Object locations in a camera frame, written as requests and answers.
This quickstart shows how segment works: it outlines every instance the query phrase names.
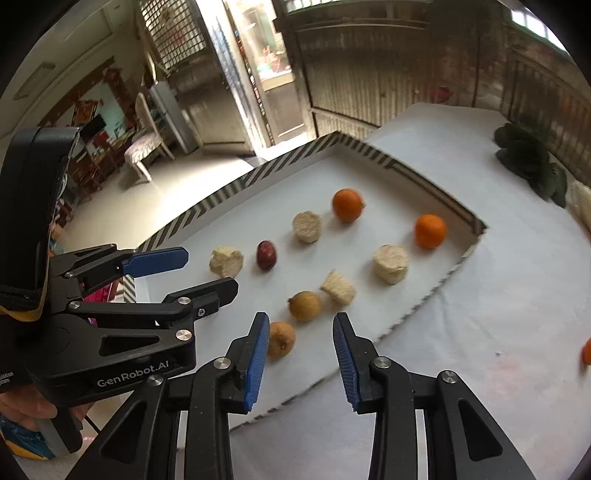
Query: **table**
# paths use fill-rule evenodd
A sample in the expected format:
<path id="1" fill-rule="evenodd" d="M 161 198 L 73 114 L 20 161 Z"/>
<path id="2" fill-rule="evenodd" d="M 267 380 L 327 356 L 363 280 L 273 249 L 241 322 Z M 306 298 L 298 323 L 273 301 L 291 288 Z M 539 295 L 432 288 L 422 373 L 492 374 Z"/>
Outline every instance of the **table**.
<path id="1" fill-rule="evenodd" d="M 591 378 L 579 369 L 591 336 L 589 238 L 496 160 L 492 134 L 504 122 L 498 112 L 417 104 L 367 139 L 489 226 L 457 274 L 376 347 L 409 371 L 458 372 L 538 480 L 566 479 L 591 443 Z M 364 479 L 373 433 L 374 416 L 353 413 L 335 375 L 232 433 L 235 479 Z M 419 454 L 426 479 L 422 442 Z M 50 477 L 73 461 L 52 462 Z M 48 478 L 50 465 L 24 464 Z"/>

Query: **white tray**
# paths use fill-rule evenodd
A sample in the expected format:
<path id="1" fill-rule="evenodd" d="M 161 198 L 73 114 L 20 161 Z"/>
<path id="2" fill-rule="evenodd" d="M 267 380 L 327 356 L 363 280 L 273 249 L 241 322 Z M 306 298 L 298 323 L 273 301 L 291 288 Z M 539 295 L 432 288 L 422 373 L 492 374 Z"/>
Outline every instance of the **white tray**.
<path id="1" fill-rule="evenodd" d="M 363 215 L 348 226 L 330 207 L 334 193 L 345 187 L 359 191 L 366 203 Z M 322 217 L 323 234 L 311 245 L 298 242 L 291 230 L 292 218 L 305 210 Z M 414 242 L 414 222 L 423 213 L 440 215 L 448 225 L 447 239 L 434 251 Z M 267 312 L 272 322 L 291 322 L 297 340 L 287 357 L 267 362 L 258 402 L 248 416 L 230 418 L 235 427 L 274 411 L 337 370 L 332 342 L 337 312 L 349 314 L 358 335 L 380 339 L 449 277 L 485 230 L 474 214 L 412 169 L 335 132 L 252 170 L 144 242 L 141 251 L 182 245 L 189 263 L 182 270 L 138 279 L 135 288 L 140 301 L 160 302 L 171 291 L 216 279 L 208 264 L 217 245 L 243 252 L 237 298 L 195 324 L 197 365 L 222 356 L 234 338 L 246 335 L 256 312 Z M 262 240 L 278 250 L 278 262 L 267 273 L 255 262 Z M 372 253 L 383 244 L 401 244 L 409 254 L 407 278 L 397 286 L 372 273 Z M 301 290 L 318 290 L 334 268 L 355 286 L 353 303 L 342 308 L 320 292 L 322 315 L 296 322 L 287 299 Z M 125 291 L 127 300 L 134 301 L 129 278 Z"/>

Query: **orange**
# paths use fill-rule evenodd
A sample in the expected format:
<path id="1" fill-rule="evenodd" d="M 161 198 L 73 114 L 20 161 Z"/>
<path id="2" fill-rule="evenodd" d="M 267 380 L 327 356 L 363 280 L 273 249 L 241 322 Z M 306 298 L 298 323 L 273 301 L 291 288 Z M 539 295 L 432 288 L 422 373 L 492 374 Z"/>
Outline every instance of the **orange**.
<path id="1" fill-rule="evenodd" d="M 357 220 L 363 212 L 363 207 L 365 207 L 363 199 L 356 190 L 339 190 L 333 197 L 333 211 L 345 223 Z"/>
<path id="2" fill-rule="evenodd" d="M 414 236 L 423 248 L 437 248 L 445 240 L 447 225 L 437 215 L 421 215 L 414 225 Z"/>
<path id="3" fill-rule="evenodd" d="M 585 365 L 591 365 L 591 338 L 587 340 L 583 350 L 581 350 L 581 361 Z"/>

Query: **chair backrest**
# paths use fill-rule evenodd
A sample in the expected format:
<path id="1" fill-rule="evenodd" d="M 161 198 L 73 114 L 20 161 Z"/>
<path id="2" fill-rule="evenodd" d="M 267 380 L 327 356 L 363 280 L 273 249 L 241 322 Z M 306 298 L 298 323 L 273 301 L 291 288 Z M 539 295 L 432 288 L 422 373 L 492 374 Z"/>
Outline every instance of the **chair backrest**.
<path id="1" fill-rule="evenodd" d="M 139 120 L 142 122 L 142 126 L 146 130 L 151 130 L 155 134 L 158 133 L 158 128 L 152 119 L 152 115 L 150 115 L 148 102 L 146 102 L 146 97 L 142 92 L 139 92 L 138 96 L 135 98 L 135 114 L 138 116 Z"/>

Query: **blue rubber tip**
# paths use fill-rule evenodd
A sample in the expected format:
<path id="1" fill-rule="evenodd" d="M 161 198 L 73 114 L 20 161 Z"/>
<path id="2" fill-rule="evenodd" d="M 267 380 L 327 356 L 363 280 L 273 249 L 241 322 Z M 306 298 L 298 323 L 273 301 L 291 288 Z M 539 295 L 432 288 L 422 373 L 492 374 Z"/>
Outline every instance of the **blue rubber tip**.
<path id="1" fill-rule="evenodd" d="M 269 348 L 269 316 L 265 314 L 265 320 L 259 331 L 258 339 L 246 373 L 246 393 L 244 395 L 244 407 L 246 411 L 251 411 L 252 406 L 258 399 L 258 393 L 261 388 L 262 373 L 265 369 L 265 360 L 267 359 L 267 350 Z"/>
<path id="2" fill-rule="evenodd" d="M 337 317 L 335 317 L 333 321 L 333 342 L 335 343 L 336 356 L 339 360 L 340 376 L 343 379 L 347 401 L 353 406 L 353 411 L 357 411 L 361 399 L 361 396 L 359 395 L 357 370 L 353 363 L 353 357 L 351 356 L 349 345 L 345 339 L 345 333 Z"/>

